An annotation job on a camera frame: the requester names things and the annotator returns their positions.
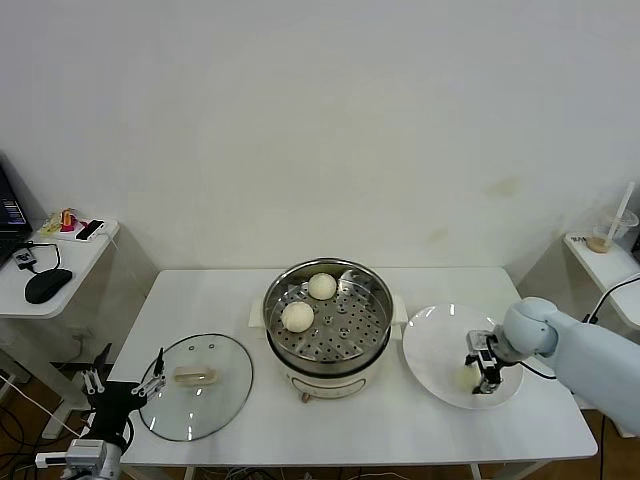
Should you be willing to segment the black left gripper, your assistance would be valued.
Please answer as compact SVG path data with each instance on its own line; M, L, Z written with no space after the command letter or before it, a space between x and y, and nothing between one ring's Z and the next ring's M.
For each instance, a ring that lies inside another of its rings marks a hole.
M95 410L88 437L95 440L122 440L127 418L134 409L134 396L152 398L166 385L164 349L160 348L149 369L150 377L134 388L133 382L107 381L108 343L91 366L81 372L83 392Z

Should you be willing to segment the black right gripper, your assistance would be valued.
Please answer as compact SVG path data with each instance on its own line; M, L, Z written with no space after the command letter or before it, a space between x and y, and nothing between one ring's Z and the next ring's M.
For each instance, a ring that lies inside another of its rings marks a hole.
M496 357L489 344L486 344L479 353L479 360L476 354L468 354L465 365L470 366L479 362L481 372L480 382L472 390L474 395L493 394L502 382L501 369L503 363Z

